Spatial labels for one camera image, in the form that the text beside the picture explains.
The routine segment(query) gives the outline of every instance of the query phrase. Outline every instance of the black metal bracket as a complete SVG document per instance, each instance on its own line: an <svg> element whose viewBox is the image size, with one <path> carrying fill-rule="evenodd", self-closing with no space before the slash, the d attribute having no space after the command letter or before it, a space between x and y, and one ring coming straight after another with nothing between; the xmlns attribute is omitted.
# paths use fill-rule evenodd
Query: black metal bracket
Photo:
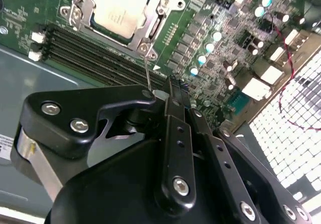
<svg viewBox="0 0 321 224"><path fill-rule="evenodd" d="M230 131L220 128L217 136L224 141L241 177L256 189L256 206L269 223L311 223L302 205Z"/></svg>
<svg viewBox="0 0 321 224"><path fill-rule="evenodd" d="M180 218L185 223L195 223L197 215L207 220L205 223L211 223L208 220L216 210L208 203L214 202L218 203L216 208L222 213L218 219L223 223L311 223L303 207L231 132L221 129L215 137L212 135L204 116L191 108L189 94L179 80L169 77L163 91L167 97L162 100L138 85L43 92L27 97L11 157L16 168L38 182L40 179L47 191L56 181L51 197L58 202L55 201L52 220L60 219L66 208L64 205L70 203L73 203L72 213L78 215L77 220L83 206L86 215L95 218L98 210L91 208L94 196L99 203L108 202L109 207L113 207L113 202L117 202L121 208L126 198L141 197L140 200L130 199L143 206L138 208L141 213L127 213L132 217L140 215L142 223L156 213L157 218L153 216L153 221L146 223L177 223ZM135 123L135 131L146 130L149 139L86 169L83 160L98 137L98 122L108 119L107 125L112 126L125 110L130 110L129 121L117 122L119 126L115 126L113 135L117 134L118 127L119 131L128 131L130 123ZM159 125L144 128L149 119ZM137 160L135 163L136 154L147 162ZM205 169L202 176L194 171L200 168ZM129 175L134 185L124 181L113 184L114 179L123 177L124 173L124 180ZM152 201L147 198L150 186ZM124 188L133 188L137 193L124 191ZM97 193L113 198L122 196L124 201ZM157 210L147 211L153 204ZM105 212L115 211L112 208L101 210L100 220L106 219ZM64 215L74 218L69 211ZM154 222L158 218L164 221Z"/></svg>

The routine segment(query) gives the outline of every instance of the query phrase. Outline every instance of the capacitor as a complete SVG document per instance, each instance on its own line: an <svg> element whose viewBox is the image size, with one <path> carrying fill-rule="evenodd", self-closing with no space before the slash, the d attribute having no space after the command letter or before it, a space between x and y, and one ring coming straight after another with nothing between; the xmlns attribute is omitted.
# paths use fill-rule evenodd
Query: capacitor
<svg viewBox="0 0 321 224"><path fill-rule="evenodd" d="M219 42L222 39L222 33L220 32L215 32L213 34L213 40L214 42Z"/></svg>
<svg viewBox="0 0 321 224"><path fill-rule="evenodd" d="M288 14L284 14L281 12L276 12L275 16L276 16L276 18L278 18L279 20L281 20L283 22L287 22L290 19L290 16Z"/></svg>
<svg viewBox="0 0 321 224"><path fill-rule="evenodd" d="M303 16L293 16L293 20L299 24L302 25L305 22L305 18Z"/></svg>
<svg viewBox="0 0 321 224"><path fill-rule="evenodd" d="M213 51L214 51L214 44L213 44L213 43L207 43L207 44L205 45L205 49L206 49L206 51L207 51L208 53L213 52Z"/></svg>
<svg viewBox="0 0 321 224"><path fill-rule="evenodd" d="M257 37L253 39L253 44L257 46L257 48L262 48L264 46L264 42Z"/></svg>
<svg viewBox="0 0 321 224"><path fill-rule="evenodd" d="M234 88L233 83L232 83L231 80L228 79L228 78L225 78L225 85L227 86L227 89L228 89L228 90L232 90L232 89Z"/></svg>
<svg viewBox="0 0 321 224"><path fill-rule="evenodd" d="M208 101L208 100L205 100L204 101L204 106L205 107L209 107L211 105L211 102L210 101Z"/></svg>
<svg viewBox="0 0 321 224"><path fill-rule="evenodd" d="M272 4L272 0L262 0L263 7L269 7Z"/></svg>
<svg viewBox="0 0 321 224"><path fill-rule="evenodd" d="M257 55L257 53L259 52L253 45L249 45L248 48L247 48L247 50L249 50L249 52L250 52L253 56Z"/></svg>
<svg viewBox="0 0 321 224"><path fill-rule="evenodd" d="M224 61L223 62L223 67L226 69L226 71L230 72L233 70L233 66L228 62L228 61Z"/></svg>
<svg viewBox="0 0 321 224"><path fill-rule="evenodd" d="M199 70L196 66L192 66L190 67L190 73L192 76L196 76L197 74L199 74Z"/></svg>
<svg viewBox="0 0 321 224"><path fill-rule="evenodd" d="M199 62L199 64L202 66L204 63L206 63L206 56L201 55L197 58L197 61Z"/></svg>
<svg viewBox="0 0 321 224"><path fill-rule="evenodd" d="M263 7L257 7L254 11L254 15L256 17L262 17L264 15L264 8Z"/></svg>

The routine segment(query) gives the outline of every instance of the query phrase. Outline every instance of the green circuit board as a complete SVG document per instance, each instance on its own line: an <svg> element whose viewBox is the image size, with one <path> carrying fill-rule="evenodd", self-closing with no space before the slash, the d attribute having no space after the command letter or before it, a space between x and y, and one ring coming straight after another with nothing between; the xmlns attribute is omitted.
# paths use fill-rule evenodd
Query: green circuit board
<svg viewBox="0 0 321 224"><path fill-rule="evenodd" d="M254 10L260 6L261 0L244 0L241 4L232 4L228 9L221 7L213 0L184 0L186 7L183 11L173 11L167 19L161 33L159 34L154 49L158 53L156 61L150 61L149 69L161 77L171 74L177 75L189 84L191 96L197 101L198 109L205 113L210 121L220 106L226 105L234 91L229 91L224 84L227 74L236 77L243 68L249 68L251 64L260 57L268 47L276 41L276 33L267 33L258 29L260 19L255 17ZM113 49L111 46L85 35L75 32L67 21L60 15L62 6L70 6L72 0L3 0L4 7L0 13L0 26L8 30L7 35L0 35L0 44L28 55L32 44L32 31L35 24L54 24L70 33L90 40L107 51L114 52L118 56L129 59L133 64L143 67L144 61L139 58L130 58L126 54ZM267 12L278 10L289 15L295 15L303 11L304 0L272 0L271 6L266 8ZM284 24L282 21L274 22L280 29L291 26L292 21ZM193 25L197 33L193 35L189 27ZM264 41L264 47L256 56L242 48L237 42L242 38L244 32L248 31ZM213 33L220 32L222 40L213 42ZM193 36L187 45L184 54L174 56L180 43L184 42L184 35ZM215 50L207 52L205 45L213 43ZM202 66L198 63L200 55L206 56L206 63ZM222 66L223 61L238 62L232 73L227 73ZM70 69L55 61L47 60L63 71L82 78L97 86L105 83L99 79ZM199 67L198 76L190 73L190 67Z"/></svg>

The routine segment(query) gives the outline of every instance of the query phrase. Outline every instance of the integrated circuit chip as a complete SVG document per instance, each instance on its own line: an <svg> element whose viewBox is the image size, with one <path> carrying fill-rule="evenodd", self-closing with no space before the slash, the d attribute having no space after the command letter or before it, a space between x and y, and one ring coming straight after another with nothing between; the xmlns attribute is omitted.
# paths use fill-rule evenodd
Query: integrated circuit chip
<svg viewBox="0 0 321 224"><path fill-rule="evenodd" d="M243 6L242 9L241 9L241 12L243 13L248 13L250 11L249 7L248 6Z"/></svg>
<svg viewBox="0 0 321 224"><path fill-rule="evenodd" d="M212 62L212 61L208 61L208 62L206 63L206 68L208 68L208 69L212 69L214 66L215 66L215 64L214 64L214 62Z"/></svg>
<svg viewBox="0 0 321 224"><path fill-rule="evenodd" d="M94 20L107 30L130 39L144 22L148 0L94 0Z"/></svg>
<svg viewBox="0 0 321 224"><path fill-rule="evenodd" d="M232 51L232 54L233 54L233 55L237 55L237 54L239 54L239 52L240 52L240 50L238 50L238 49L235 48L235 49Z"/></svg>
<svg viewBox="0 0 321 224"><path fill-rule="evenodd" d="M187 30L192 33L193 35L196 35L197 32L199 31L199 27L194 25L194 24L190 24L189 27L187 28Z"/></svg>
<svg viewBox="0 0 321 224"><path fill-rule="evenodd" d="M180 62L183 59L183 55L178 52L174 52L172 54L172 59L175 60L176 62Z"/></svg>
<svg viewBox="0 0 321 224"><path fill-rule="evenodd" d="M182 41L185 42L187 45L191 44L193 41L194 37L190 36L189 34L184 34L182 37Z"/></svg>
<svg viewBox="0 0 321 224"><path fill-rule="evenodd" d="M205 21L205 16L202 16L200 13L197 13L195 16L194 16L194 21L196 21L197 23L199 23L200 25L202 25Z"/></svg>
<svg viewBox="0 0 321 224"><path fill-rule="evenodd" d="M178 67L178 64L175 63L175 62L173 62L173 61L169 61L169 62L167 63L167 67L169 67L169 68L172 69L172 70L175 70L175 69Z"/></svg>
<svg viewBox="0 0 321 224"><path fill-rule="evenodd" d="M178 43L178 45L177 45L177 50L178 50L179 52L183 53L183 54L185 54L185 53L187 52L187 49L188 49L188 48L189 48L189 47L186 46L186 45L183 44L183 43Z"/></svg>

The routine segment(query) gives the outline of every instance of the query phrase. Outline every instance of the mounting screw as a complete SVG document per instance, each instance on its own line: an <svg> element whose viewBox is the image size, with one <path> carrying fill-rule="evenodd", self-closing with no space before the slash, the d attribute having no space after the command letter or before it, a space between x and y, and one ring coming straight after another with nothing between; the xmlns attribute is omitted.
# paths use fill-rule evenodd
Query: mounting screw
<svg viewBox="0 0 321 224"><path fill-rule="evenodd" d="M299 212L300 216L302 217L303 220L309 220L309 217L307 217L307 214L305 213L304 210L302 210L300 207L296 206L297 212Z"/></svg>
<svg viewBox="0 0 321 224"><path fill-rule="evenodd" d="M163 8L167 8L170 0L160 0L160 6Z"/></svg>
<svg viewBox="0 0 321 224"><path fill-rule="evenodd" d="M225 135L226 137L230 137L229 132L227 132L227 130L222 130L222 134Z"/></svg>
<svg viewBox="0 0 321 224"><path fill-rule="evenodd" d="M186 196L189 193L189 186L186 181L181 178L176 178L173 181L174 189L178 192L178 194L182 196Z"/></svg>
<svg viewBox="0 0 321 224"><path fill-rule="evenodd" d="M47 115L57 115L60 113L59 106L54 103L45 103L41 106L41 110Z"/></svg>
<svg viewBox="0 0 321 224"><path fill-rule="evenodd" d="M79 8L76 8L74 10L74 12L72 13L72 16L73 16L73 18L75 20L78 20L79 18L81 18L81 15L82 15L82 13L81 13L81 10Z"/></svg>
<svg viewBox="0 0 321 224"><path fill-rule="evenodd" d="M249 204L245 202L241 202L241 210L243 214L251 221L255 220L255 212L253 211L252 207L249 206Z"/></svg>
<svg viewBox="0 0 321 224"><path fill-rule="evenodd" d="M283 208L289 218L291 218L292 220L296 220L296 216L295 216L294 212L288 206L283 205Z"/></svg>
<svg viewBox="0 0 321 224"><path fill-rule="evenodd" d="M154 95L148 91L148 90L143 90L141 91L142 92L142 95L144 95L145 97L148 97L148 98L152 98Z"/></svg>
<svg viewBox="0 0 321 224"><path fill-rule="evenodd" d="M201 117L202 116L202 114L197 109L195 109L194 112L195 112L197 117Z"/></svg>
<svg viewBox="0 0 321 224"><path fill-rule="evenodd" d="M83 134L89 130L88 123L82 119L74 119L70 123L70 127L73 131L75 131L77 133L81 133L81 134Z"/></svg>
<svg viewBox="0 0 321 224"><path fill-rule="evenodd" d="M8 29L4 26L0 26L0 34L2 35L7 35L8 34Z"/></svg>
<svg viewBox="0 0 321 224"><path fill-rule="evenodd" d="M63 16L66 16L68 14L68 10L66 7L61 7L60 8L60 14Z"/></svg>
<svg viewBox="0 0 321 224"><path fill-rule="evenodd" d="M145 44L145 43L142 43L142 44L139 46L139 49L140 49L142 52L147 52L147 51L148 51L148 45Z"/></svg>

